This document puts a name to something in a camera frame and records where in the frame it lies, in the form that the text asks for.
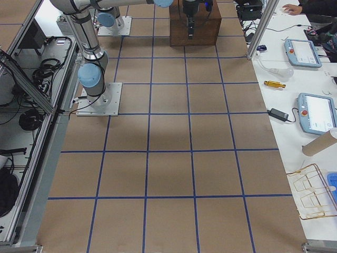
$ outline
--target cardboard tube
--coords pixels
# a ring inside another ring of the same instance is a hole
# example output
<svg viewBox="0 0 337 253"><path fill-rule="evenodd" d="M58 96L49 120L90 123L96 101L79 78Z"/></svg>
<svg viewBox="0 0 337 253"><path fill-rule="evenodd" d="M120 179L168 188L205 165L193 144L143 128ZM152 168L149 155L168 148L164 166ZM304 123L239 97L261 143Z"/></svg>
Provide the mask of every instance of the cardboard tube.
<svg viewBox="0 0 337 253"><path fill-rule="evenodd" d="M337 143L337 128L332 128L325 134L302 147L303 154L312 157L314 154Z"/></svg>

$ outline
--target black bag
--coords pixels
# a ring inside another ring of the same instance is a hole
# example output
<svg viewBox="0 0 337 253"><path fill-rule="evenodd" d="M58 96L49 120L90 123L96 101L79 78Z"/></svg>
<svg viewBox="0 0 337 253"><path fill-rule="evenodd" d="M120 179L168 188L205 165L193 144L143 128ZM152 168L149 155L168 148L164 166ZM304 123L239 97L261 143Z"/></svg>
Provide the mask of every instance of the black bag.
<svg viewBox="0 0 337 253"><path fill-rule="evenodd" d="M10 212L19 194L16 177L7 168L0 169L0 217Z"/></svg>

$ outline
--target white cable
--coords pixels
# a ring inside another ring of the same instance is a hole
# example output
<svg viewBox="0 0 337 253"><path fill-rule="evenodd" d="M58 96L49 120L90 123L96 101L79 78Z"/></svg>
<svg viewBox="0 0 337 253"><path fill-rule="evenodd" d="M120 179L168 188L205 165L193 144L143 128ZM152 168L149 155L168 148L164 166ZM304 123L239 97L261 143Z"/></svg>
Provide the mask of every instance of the white cable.
<svg viewBox="0 0 337 253"><path fill-rule="evenodd" d="M291 78L294 75L294 69L292 67L288 67L287 69L276 69L274 67L268 69L267 67L265 67L260 59L260 52L257 51L256 52L256 58L257 61L259 63L259 65L261 66L261 68L263 68L264 70L267 70L273 74L285 77L285 78Z"/></svg>

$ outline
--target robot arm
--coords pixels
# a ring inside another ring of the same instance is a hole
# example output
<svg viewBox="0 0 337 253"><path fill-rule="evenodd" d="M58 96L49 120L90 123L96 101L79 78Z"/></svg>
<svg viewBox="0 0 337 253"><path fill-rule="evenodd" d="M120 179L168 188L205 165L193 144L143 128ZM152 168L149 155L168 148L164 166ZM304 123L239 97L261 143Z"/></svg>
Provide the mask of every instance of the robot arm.
<svg viewBox="0 0 337 253"><path fill-rule="evenodd" d="M213 0L183 0L183 13L185 13L187 17L189 39L192 39L194 35L194 15L198 13L200 3L205 3L206 11L212 11Z"/></svg>
<svg viewBox="0 0 337 253"><path fill-rule="evenodd" d="M83 85L87 99L92 107L107 106L111 96L106 92L104 72L108 57L100 47L96 31L91 20L90 8L101 12L102 22L108 26L114 21L109 18L119 15L119 6L153 4L168 7L173 0L51 0L51 3L66 17L73 30L78 46L83 51L85 64L78 71L78 78Z"/></svg>

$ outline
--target black electronic device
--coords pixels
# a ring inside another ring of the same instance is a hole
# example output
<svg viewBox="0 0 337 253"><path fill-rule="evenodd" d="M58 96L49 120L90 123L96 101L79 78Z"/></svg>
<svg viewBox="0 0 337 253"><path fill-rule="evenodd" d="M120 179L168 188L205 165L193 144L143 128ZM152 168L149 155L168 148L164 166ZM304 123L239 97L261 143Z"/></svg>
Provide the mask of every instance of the black electronic device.
<svg viewBox="0 0 337 253"><path fill-rule="evenodd" d="M25 131L34 131L38 129L43 121L43 115L39 114L36 109L30 109L20 115L19 125Z"/></svg>
<svg viewBox="0 0 337 253"><path fill-rule="evenodd" d="M13 208L19 194L19 185L13 171L8 168L0 169L0 218Z"/></svg>
<svg viewBox="0 0 337 253"><path fill-rule="evenodd" d="M268 115L273 117L273 118L276 118L278 120L281 120L281 121L288 121L288 114L287 113L284 113L284 112L281 112L277 109L274 109L274 108L271 108L271 110L267 110L268 112Z"/></svg>
<svg viewBox="0 0 337 253"><path fill-rule="evenodd" d="M250 33L244 39L246 40L247 44L250 44L252 42L252 40L253 40L253 37L254 37L254 33Z"/></svg>
<svg viewBox="0 0 337 253"><path fill-rule="evenodd" d="M41 52L38 51L38 49L42 48L45 40L46 35L43 33L41 27L34 19L18 48L19 49L31 48L34 49L38 55L40 55Z"/></svg>
<svg viewBox="0 0 337 253"><path fill-rule="evenodd" d="M237 0L237 16L242 21L257 20L262 17L263 4L260 0Z"/></svg>

